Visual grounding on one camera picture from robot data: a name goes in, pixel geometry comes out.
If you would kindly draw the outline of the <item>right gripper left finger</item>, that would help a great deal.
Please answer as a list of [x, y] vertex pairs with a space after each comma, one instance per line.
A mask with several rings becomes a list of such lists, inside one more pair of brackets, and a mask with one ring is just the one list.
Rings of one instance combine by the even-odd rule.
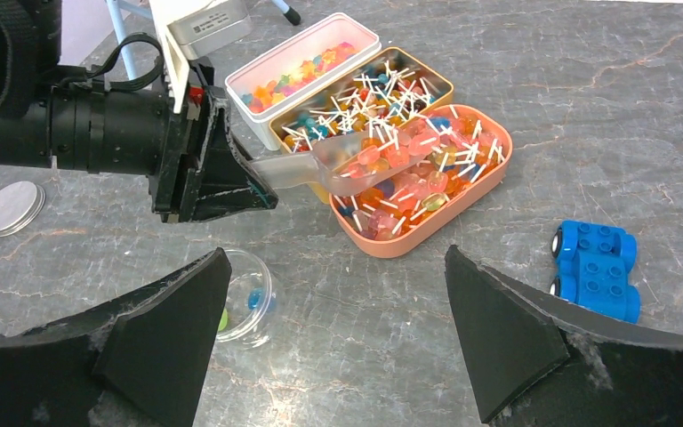
[[190, 426], [231, 272], [215, 249], [89, 310], [0, 335], [0, 426], [86, 426], [105, 392], [163, 426]]

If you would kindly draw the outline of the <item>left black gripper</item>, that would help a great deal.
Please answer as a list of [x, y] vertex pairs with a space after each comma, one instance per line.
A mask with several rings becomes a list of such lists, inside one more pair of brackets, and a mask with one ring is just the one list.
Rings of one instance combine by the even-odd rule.
[[165, 110], [164, 136], [149, 176], [152, 211], [163, 223], [209, 222], [277, 207], [276, 192], [254, 171], [230, 129], [229, 104], [189, 88], [181, 113]]

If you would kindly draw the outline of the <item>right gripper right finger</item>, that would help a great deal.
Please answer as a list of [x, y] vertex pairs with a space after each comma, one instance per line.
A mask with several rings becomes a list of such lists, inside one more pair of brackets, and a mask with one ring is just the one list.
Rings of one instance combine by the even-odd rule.
[[446, 252], [471, 388], [492, 426], [683, 426], [683, 335], [633, 325]]

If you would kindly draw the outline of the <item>green lollipop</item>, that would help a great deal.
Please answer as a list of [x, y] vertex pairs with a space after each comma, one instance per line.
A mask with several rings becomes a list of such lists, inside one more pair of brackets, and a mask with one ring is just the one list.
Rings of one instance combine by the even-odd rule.
[[229, 324], [229, 312], [227, 309], [224, 309], [221, 314], [221, 319], [217, 328], [217, 331], [220, 333], [223, 331]]

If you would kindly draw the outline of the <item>blue lollipop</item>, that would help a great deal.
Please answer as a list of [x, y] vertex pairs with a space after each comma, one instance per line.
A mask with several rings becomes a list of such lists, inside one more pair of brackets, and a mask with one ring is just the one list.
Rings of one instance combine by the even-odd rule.
[[254, 288], [247, 298], [246, 305], [249, 310], [257, 310], [265, 301], [268, 302], [268, 312], [271, 312], [276, 308], [277, 297], [275, 293], [271, 293], [267, 296], [262, 288]]

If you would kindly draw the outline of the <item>clear plastic scoop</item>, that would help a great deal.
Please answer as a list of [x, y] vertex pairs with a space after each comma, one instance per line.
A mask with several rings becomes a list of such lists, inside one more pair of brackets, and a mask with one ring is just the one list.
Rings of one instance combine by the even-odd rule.
[[374, 125], [317, 142], [308, 151], [265, 157], [249, 166], [273, 189], [316, 183], [336, 196], [353, 196], [417, 164], [439, 135], [413, 128]]

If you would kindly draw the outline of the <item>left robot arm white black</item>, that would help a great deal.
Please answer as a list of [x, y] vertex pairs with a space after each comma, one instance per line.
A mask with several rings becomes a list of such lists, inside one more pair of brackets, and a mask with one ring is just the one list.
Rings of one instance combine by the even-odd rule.
[[165, 31], [124, 44], [156, 51], [126, 81], [100, 66], [60, 64], [58, 1], [0, 1], [0, 165], [141, 175], [164, 222], [208, 222], [276, 207], [231, 132], [227, 94], [209, 61], [183, 60]]

